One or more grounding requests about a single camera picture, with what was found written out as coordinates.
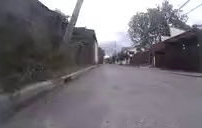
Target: power line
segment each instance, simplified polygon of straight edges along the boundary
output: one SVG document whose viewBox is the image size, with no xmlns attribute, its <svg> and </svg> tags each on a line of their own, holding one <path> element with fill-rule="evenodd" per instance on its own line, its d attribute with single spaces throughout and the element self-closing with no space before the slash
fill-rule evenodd
<svg viewBox="0 0 202 128">
<path fill-rule="evenodd" d="M 186 15 L 189 14 L 189 13 L 191 13 L 191 12 L 193 12 L 194 10 L 196 10 L 197 8 L 199 8 L 200 6 L 202 6 L 202 3 L 199 4 L 197 7 L 191 9 L 189 12 L 186 13 Z"/>
<path fill-rule="evenodd" d="M 182 9 L 189 2 L 190 2 L 190 0 L 187 0 L 178 10 Z"/>
<path fill-rule="evenodd" d="M 190 0 L 187 0 L 181 7 L 179 7 L 178 11 L 181 10 L 185 5 L 187 5 Z"/>
</svg>

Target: utility pole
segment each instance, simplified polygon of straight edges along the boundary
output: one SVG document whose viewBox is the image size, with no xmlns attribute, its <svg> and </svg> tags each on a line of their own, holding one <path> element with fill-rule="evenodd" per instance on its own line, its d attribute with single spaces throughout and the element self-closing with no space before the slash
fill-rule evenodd
<svg viewBox="0 0 202 128">
<path fill-rule="evenodd" d="M 73 30 L 74 30 L 75 24 L 77 22 L 83 1 L 84 0 L 77 0 L 77 3 L 75 5 L 75 9 L 74 9 L 73 14 L 71 16 L 71 20 L 70 20 L 70 22 L 66 28 L 65 34 L 64 34 L 63 41 L 65 44 L 69 43 L 71 41 Z"/>
<path fill-rule="evenodd" d="M 117 55 L 117 43 L 114 41 L 114 54 Z"/>
</svg>

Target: overcast sky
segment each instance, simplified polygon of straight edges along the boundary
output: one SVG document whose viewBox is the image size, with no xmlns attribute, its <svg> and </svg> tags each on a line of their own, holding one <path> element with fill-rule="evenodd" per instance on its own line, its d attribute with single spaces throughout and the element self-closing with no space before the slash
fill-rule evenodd
<svg viewBox="0 0 202 128">
<path fill-rule="evenodd" d="M 77 0 L 40 0 L 50 9 L 59 9 L 71 15 Z M 179 8 L 187 0 L 170 0 L 174 8 Z M 136 12 L 161 4 L 162 0 L 84 0 L 76 26 L 95 29 L 99 43 L 118 40 L 119 33 L 126 33 L 128 22 Z M 188 12 L 202 3 L 191 0 L 182 10 Z M 202 23 L 202 6 L 189 15 L 188 24 Z"/>
</svg>

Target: road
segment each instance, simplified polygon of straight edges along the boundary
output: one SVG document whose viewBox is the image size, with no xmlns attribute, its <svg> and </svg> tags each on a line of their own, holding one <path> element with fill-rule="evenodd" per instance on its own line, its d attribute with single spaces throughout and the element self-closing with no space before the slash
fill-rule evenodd
<svg viewBox="0 0 202 128">
<path fill-rule="evenodd" d="M 202 128 L 202 78 L 103 65 L 38 98 L 2 128 Z"/>
</svg>

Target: curb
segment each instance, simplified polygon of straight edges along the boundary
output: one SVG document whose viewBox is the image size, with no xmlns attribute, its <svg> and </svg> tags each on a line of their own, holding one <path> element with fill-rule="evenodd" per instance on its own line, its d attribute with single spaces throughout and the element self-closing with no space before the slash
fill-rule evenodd
<svg viewBox="0 0 202 128">
<path fill-rule="evenodd" d="M 14 106 L 16 106 L 18 104 L 21 104 L 21 103 L 39 95 L 40 93 L 43 93 L 45 91 L 50 91 L 50 90 L 54 89 L 55 87 L 58 87 L 59 85 L 57 85 L 55 83 L 55 81 L 64 81 L 64 83 L 66 83 L 69 80 L 73 80 L 73 79 L 79 77 L 80 75 L 82 75 L 83 73 L 85 73 L 93 68 L 96 68 L 97 66 L 98 65 L 93 65 L 88 68 L 81 69 L 81 70 L 73 72 L 69 75 L 62 76 L 61 78 L 56 79 L 56 80 L 48 80 L 48 81 L 32 84 L 32 85 L 27 86 L 26 88 L 20 90 L 19 92 L 16 92 L 13 95 L 11 95 L 10 100 L 12 102 L 14 102 L 13 104 L 14 104 Z"/>
<path fill-rule="evenodd" d="M 176 72 L 172 72 L 172 74 L 202 78 L 202 75 L 195 75 L 195 74 L 176 73 Z"/>
<path fill-rule="evenodd" d="M 21 105 L 24 106 L 24 103 L 26 103 L 27 101 L 30 101 L 40 94 L 51 91 L 52 89 L 60 86 L 60 84 L 56 84 L 55 82 L 64 81 L 63 83 L 66 83 L 69 80 L 76 79 L 83 73 L 86 73 L 98 66 L 99 65 L 93 65 L 88 68 L 73 72 L 69 75 L 62 76 L 61 78 L 56 80 L 47 80 L 44 82 L 34 83 L 11 95 L 0 95 L 0 122 L 11 116 L 14 113 L 15 109 L 19 109 L 18 107 L 21 108 Z"/>
</svg>

